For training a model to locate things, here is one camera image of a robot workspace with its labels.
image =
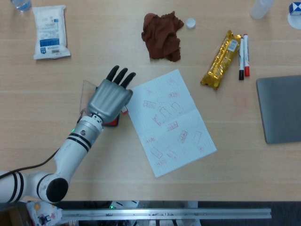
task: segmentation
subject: robotic arm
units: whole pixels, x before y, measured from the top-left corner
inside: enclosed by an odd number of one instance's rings
[[[16,202],[25,195],[49,203],[59,202],[65,197],[73,173],[103,131],[102,124],[113,121],[132,97],[133,92],[126,87],[136,74],[130,73],[120,84],[127,68],[112,81],[118,69],[119,66],[115,66],[102,81],[88,103],[90,115],[80,119],[54,154],[56,172],[38,171],[26,175],[19,171],[0,171],[0,203]]]

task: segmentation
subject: robot finger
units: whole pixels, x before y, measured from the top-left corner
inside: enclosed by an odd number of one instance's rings
[[[118,69],[119,69],[118,65],[116,65],[115,67],[113,67],[112,70],[110,71],[110,73],[108,74],[108,76],[107,76],[106,79],[109,80],[109,81],[112,81],[113,78],[114,78],[114,76],[115,76],[115,74],[116,74],[116,72],[118,71]]]
[[[121,86],[123,88],[126,88],[128,86],[128,84],[131,82],[131,80],[136,76],[135,72],[130,73],[126,79],[124,79],[124,81],[121,83]]]
[[[122,69],[121,72],[119,72],[117,77],[114,79],[114,83],[118,85],[126,73],[127,73],[127,68]]]

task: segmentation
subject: paper sheet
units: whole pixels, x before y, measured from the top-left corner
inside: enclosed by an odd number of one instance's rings
[[[179,70],[133,92],[128,113],[156,177],[216,151]]]

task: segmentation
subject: laptop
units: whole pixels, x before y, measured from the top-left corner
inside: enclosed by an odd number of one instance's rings
[[[301,141],[301,75],[256,81],[268,144]]]

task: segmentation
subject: brown cloth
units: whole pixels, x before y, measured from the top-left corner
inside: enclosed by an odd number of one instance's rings
[[[180,39],[176,32],[184,23],[179,20],[174,12],[159,17],[149,13],[144,17],[142,40],[145,41],[150,58],[176,62],[181,59]]]

